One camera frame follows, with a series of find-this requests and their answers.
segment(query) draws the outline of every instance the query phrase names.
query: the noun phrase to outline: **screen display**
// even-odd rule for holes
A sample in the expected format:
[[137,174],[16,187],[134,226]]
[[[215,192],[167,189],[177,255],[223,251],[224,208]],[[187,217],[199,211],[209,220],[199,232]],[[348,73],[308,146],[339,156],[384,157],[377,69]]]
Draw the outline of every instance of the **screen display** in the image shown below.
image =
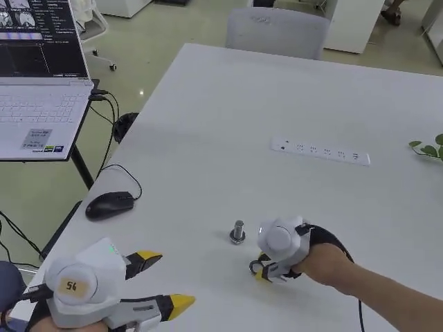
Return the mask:
[[87,77],[68,0],[0,0],[0,77]]

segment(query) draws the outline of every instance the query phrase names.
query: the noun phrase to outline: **black computer mouse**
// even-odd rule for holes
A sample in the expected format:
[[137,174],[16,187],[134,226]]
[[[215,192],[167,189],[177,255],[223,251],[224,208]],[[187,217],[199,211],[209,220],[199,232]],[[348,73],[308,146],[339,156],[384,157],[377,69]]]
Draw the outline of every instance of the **black computer mouse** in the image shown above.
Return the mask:
[[94,199],[86,208],[86,217],[90,221],[100,221],[131,210],[134,197],[129,192],[107,192]]

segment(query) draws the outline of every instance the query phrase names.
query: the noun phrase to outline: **number label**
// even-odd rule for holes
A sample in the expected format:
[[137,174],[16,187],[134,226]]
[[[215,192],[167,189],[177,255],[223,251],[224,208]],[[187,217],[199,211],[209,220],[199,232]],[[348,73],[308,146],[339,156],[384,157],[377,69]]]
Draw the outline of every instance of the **number label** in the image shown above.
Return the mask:
[[86,295],[88,289],[89,285],[87,282],[62,278],[60,280],[57,291],[60,294],[74,296],[80,299]]
[[77,290],[77,283],[76,282],[67,282],[66,283],[66,289],[68,291],[75,292]]

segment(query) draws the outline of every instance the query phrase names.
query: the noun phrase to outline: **laptop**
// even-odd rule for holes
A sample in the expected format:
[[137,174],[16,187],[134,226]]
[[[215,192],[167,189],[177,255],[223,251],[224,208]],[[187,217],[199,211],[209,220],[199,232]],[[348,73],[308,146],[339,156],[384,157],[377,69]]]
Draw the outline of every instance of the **laptop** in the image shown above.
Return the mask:
[[0,160],[67,160],[92,88],[69,0],[0,0]]

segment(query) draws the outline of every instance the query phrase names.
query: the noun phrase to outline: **laptop keyboard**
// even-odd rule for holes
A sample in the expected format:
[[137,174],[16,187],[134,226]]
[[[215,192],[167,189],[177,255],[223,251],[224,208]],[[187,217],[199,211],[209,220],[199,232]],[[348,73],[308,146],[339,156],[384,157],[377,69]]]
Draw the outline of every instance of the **laptop keyboard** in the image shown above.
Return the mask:
[[74,122],[85,98],[83,94],[0,95],[0,122]]

